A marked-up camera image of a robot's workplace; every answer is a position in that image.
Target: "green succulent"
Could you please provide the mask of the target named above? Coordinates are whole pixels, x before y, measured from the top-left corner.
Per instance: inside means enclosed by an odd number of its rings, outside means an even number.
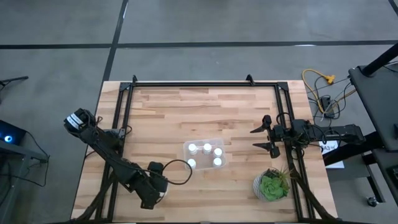
[[[263,196],[270,202],[286,197],[290,189],[286,178],[286,171],[268,169],[261,177],[260,190]]]

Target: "caster wheel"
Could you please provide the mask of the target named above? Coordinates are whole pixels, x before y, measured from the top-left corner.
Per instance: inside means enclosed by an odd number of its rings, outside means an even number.
[[[377,202],[375,197],[369,197],[368,198],[368,205],[372,206],[372,207],[376,207],[376,205],[378,205],[379,202]]]

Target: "blue light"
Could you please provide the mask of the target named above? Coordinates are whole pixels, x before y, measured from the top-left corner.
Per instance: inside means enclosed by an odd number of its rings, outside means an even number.
[[[5,142],[11,142],[12,141],[12,137],[11,136],[6,136],[4,137]]]

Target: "wood grain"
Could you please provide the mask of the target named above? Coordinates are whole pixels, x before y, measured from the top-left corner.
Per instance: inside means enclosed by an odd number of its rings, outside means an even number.
[[[104,118],[101,128],[112,125],[119,83],[104,82],[96,112]],[[289,88],[295,117],[312,119],[304,84],[289,81]],[[261,172],[287,166],[283,144],[278,143],[281,155],[277,159],[252,146],[266,140],[266,133],[249,133],[261,125],[265,114],[270,114],[275,122],[275,93],[269,87],[135,88],[129,114],[132,132],[126,138],[125,158],[146,168],[150,161],[183,159],[185,141],[223,138],[228,163],[222,169],[195,170],[185,185],[169,185],[167,196],[154,210],[140,209],[138,196],[119,186],[114,222],[296,221],[291,192],[281,201],[264,203],[252,190],[252,182]],[[311,190],[336,216],[319,149],[307,148],[304,159]],[[97,154],[86,159],[72,217],[78,217],[99,191],[103,166],[104,160]],[[183,164],[175,163],[168,166],[164,175],[181,182],[188,171]],[[302,192],[301,203],[306,213]]]

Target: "concrete floor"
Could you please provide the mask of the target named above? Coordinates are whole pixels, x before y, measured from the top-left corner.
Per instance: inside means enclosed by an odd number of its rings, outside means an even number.
[[[0,45],[110,44],[122,0],[0,0]],[[398,16],[388,0],[316,1],[130,0],[120,43],[212,41],[398,40]],[[369,63],[390,45],[118,49],[110,80],[299,80],[314,68],[337,79]],[[109,49],[0,50],[0,78],[28,75],[1,92],[1,119],[29,130],[51,155],[47,185],[25,183],[14,223],[68,220],[86,146],[63,119],[82,107],[94,111]],[[308,74],[313,83],[316,75]],[[345,83],[322,89],[335,96]],[[374,131],[359,97],[334,125],[355,123]],[[330,179],[339,217],[395,223],[398,208],[377,167],[386,203],[371,208],[366,179]],[[32,169],[41,181],[44,169]]]

